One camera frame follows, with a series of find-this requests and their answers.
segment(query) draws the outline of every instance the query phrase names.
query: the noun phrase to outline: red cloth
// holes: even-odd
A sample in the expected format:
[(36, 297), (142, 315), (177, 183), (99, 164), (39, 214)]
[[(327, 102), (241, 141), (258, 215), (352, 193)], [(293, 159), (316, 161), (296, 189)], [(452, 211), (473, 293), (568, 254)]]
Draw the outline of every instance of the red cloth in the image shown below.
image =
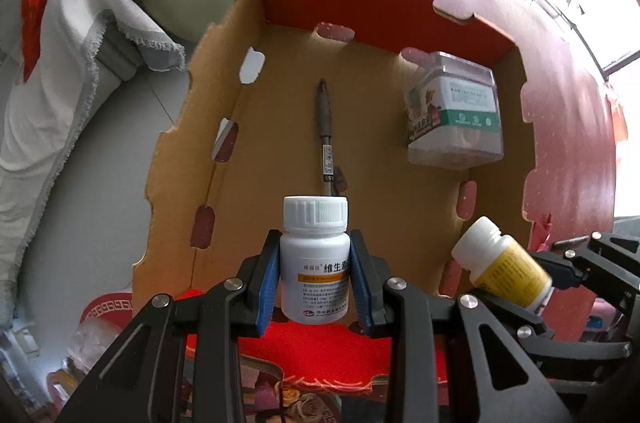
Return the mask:
[[(181, 297), (201, 292), (191, 289)], [(187, 340), (187, 356), (193, 359), (196, 336)], [(389, 374), (391, 339), (372, 340), (352, 333), (342, 324), (307, 326), (292, 321), (272, 322), (260, 339), (238, 339), (243, 356), (274, 363), (282, 371), (284, 385), (301, 390), (334, 393), (370, 393), (377, 376)], [(436, 339), (438, 382), (447, 380), (442, 341)]]
[(26, 82), (40, 58), (40, 25), (47, 0), (22, 0), (22, 80)]

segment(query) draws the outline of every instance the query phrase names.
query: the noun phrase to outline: medicine bottle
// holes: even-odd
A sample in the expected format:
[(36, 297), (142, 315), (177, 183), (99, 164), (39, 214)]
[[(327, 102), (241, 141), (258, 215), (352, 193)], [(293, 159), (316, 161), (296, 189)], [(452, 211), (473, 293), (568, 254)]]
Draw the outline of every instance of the medicine bottle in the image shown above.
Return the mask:
[(535, 311), (551, 290), (551, 278), (510, 235), (480, 217), (451, 252), (474, 286)]
[(280, 238), (283, 313), (300, 324), (327, 324), (347, 313), (349, 249), (347, 199), (284, 198)]

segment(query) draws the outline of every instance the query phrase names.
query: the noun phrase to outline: yellow label bottle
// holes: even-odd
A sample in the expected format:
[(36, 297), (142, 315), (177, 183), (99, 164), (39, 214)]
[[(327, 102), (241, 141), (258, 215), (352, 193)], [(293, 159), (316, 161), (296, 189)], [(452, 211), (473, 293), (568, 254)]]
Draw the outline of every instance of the yellow label bottle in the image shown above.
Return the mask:
[(551, 289), (551, 278), (540, 265), (487, 217), (471, 225), (452, 255), (469, 270), (474, 286), (529, 311), (536, 310)]

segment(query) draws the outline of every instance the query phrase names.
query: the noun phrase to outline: blue gripper pad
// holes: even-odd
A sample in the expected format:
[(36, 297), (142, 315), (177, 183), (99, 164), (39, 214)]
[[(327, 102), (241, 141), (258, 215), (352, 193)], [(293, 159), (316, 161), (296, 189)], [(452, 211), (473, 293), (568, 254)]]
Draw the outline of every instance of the blue gripper pad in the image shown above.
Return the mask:
[(371, 336), (373, 331), (373, 317), (371, 315), (371, 294), (367, 287), (364, 270), (360, 263), (360, 257), (356, 250), (353, 236), (351, 237), (351, 248), (349, 250), (351, 260), (351, 289), (353, 289), (353, 299), (356, 303), (358, 313), (358, 323), (366, 336)]
[(255, 326), (260, 336), (271, 323), (271, 315), (273, 315), (273, 307), (276, 304), (276, 290), (278, 289), (278, 281), (280, 280), (280, 233), (278, 233), (278, 242), (275, 247), (271, 248), (270, 255), (266, 263), (264, 278), (258, 293), (258, 316)]

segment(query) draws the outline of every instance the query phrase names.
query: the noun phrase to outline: floor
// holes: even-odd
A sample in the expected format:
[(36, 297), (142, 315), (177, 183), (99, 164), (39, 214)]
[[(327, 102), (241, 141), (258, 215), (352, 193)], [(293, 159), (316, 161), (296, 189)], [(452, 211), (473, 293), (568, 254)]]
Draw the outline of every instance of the floor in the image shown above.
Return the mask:
[(40, 355), (30, 367), (40, 381), (59, 369), (86, 305), (130, 289), (150, 220), (146, 174), (158, 135), (178, 117), (188, 86), (185, 72), (146, 68), (124, 82), (87, 125), (58, 177), (19, 283), (22, 322), (37, 322)]

